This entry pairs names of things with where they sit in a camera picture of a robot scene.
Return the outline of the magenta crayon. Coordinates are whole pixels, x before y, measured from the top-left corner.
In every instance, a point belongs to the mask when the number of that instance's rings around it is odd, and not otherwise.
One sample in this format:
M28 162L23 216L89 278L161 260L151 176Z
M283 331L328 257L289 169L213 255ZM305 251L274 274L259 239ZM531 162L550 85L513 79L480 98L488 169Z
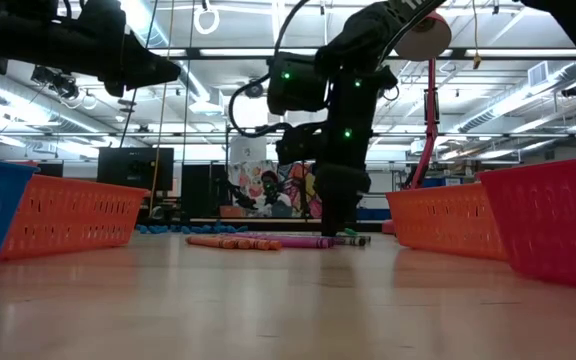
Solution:
M279 236L279 235L260 235L255 239L277 241L286 248L319 248L327 249L334 246L334 241L330 238L318 236Z

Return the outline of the scattered blue caps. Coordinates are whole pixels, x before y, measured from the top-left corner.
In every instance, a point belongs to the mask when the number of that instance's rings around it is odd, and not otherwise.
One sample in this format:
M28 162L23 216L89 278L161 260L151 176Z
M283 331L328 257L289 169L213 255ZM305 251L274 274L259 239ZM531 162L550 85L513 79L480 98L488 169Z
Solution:
M242 226L247 226L250 231L270 231L270 232L319 232L322 229L322 223L320 219L302 219L302 218L191 218L189 221L164 221L164 220L154 220L142 218L138 219L137 223L139 225L151 226L151 225L183 225L183 226L197 226L202 227L204 225L213 226L217 223L224 226L233 226L235 228L240 228Z

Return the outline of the orange plastic basket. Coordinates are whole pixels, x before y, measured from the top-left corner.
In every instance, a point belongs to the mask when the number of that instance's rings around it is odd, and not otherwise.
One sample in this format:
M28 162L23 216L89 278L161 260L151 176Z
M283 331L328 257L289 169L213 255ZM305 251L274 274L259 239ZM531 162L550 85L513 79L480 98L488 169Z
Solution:
M507 259L482 184L404 190L386 198L401 245L478 259Z
M35 175L0 261L119 247L129 243L144 189Z

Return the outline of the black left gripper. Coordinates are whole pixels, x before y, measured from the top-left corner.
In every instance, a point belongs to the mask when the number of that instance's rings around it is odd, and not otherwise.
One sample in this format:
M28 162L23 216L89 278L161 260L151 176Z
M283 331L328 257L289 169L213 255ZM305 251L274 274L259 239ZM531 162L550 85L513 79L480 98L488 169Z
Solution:
M98 77L107 93L177 80L181 68L125 37L117 0L88 0L79 16L0 14L0 56Z

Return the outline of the person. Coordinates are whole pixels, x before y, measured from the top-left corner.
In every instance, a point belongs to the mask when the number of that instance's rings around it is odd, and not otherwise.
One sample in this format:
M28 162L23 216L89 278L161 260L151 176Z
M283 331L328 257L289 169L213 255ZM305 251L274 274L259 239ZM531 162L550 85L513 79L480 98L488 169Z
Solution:
M259 204L261 217L289 218L293 208L290 197L283 192L283 186L273 171L265 171L261 176L263 196Z

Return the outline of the red desk lamp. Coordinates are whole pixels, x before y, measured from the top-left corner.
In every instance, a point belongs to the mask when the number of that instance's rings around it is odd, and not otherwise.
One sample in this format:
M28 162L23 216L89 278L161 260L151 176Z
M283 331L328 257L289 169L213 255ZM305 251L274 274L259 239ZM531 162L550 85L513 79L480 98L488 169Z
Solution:
M417 166L403 183L402 188L405 190L422 187L431 162L438 137L436 60L448 48L451 39L452 32L448 23L441 15L433 11L409 30L394 47L399 56L405 60L428 62L428 85L424 91L425 145Z

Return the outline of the black crayon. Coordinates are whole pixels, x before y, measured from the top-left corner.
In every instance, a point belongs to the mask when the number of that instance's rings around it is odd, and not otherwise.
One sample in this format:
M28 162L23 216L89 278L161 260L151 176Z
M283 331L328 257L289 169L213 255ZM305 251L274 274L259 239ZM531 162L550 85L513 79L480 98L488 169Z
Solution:
M337 236L332 239L335 245L346 245L346 246L356 246L356 247L363 247L371 243L370 236L351 236L351 235L344 235L344 236Z

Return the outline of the black cabinet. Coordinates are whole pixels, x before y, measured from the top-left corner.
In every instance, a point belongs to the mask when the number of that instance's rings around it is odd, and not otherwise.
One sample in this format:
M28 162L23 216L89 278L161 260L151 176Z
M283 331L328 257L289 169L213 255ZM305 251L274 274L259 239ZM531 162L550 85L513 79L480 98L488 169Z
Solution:
M223 164L184 165L182 167L181 209L189 218L218 215L227 199Z

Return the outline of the orange crayon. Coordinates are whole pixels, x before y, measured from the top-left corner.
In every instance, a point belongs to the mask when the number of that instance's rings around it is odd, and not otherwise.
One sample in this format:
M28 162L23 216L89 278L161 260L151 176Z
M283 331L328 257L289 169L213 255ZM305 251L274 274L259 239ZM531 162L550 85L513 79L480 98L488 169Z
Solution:
M282 245L278 241L249 240L243 238L225 239L220 241L222 248L242 250L279 251Z
M223 249L234 249L237 247L237 241L234 239L213 236L188 236L186 243L189 245Z

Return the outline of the black monitor screen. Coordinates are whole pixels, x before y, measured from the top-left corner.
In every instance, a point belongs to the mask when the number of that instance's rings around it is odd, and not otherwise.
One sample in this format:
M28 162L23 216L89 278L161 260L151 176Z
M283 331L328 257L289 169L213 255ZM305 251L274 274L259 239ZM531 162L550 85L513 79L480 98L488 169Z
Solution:
M171 191L174 150L171 148L101 148L97 165L100 183Z

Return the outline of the white ceiling light strip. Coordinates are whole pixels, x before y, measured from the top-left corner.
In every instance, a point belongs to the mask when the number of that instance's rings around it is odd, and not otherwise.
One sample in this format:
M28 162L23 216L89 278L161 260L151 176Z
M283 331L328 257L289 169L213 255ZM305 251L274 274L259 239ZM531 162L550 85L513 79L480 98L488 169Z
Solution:
M274 54L272 48L153 48L151 52L171 58L266 58ZM485 58L576 58L576 49L570 48L449 48L439 58L473 58L476 54Z

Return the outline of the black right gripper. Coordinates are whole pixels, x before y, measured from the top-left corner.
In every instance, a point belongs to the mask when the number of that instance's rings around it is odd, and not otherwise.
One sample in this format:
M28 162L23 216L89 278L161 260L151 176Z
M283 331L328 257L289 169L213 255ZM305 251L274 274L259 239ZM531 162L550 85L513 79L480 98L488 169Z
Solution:
M319 166L315 175L315 190L321 197L321 234L335 236L356 221L361 194L367 193L371 180L365 170L337 164Z

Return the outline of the red plastic basket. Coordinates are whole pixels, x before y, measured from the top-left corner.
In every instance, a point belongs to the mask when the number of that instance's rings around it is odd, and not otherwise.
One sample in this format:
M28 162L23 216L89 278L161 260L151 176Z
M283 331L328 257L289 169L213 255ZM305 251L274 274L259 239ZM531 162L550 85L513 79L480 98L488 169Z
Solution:
M483 172L511 268L576 286L576 159Z

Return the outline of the colourful wall mural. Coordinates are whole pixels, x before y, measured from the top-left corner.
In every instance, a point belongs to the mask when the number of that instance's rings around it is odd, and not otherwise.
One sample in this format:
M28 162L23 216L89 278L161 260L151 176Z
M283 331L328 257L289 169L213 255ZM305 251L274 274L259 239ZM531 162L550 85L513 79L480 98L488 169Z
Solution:
M322 216L321 199L314 188L312 164L296 162L279 165L264 160L230 164L228 167L228 184L233 204L243 208L246 217L261 217L258 208L263 196L261 176L265 171L276 173L283 192L290 197L293 213L289 218Z

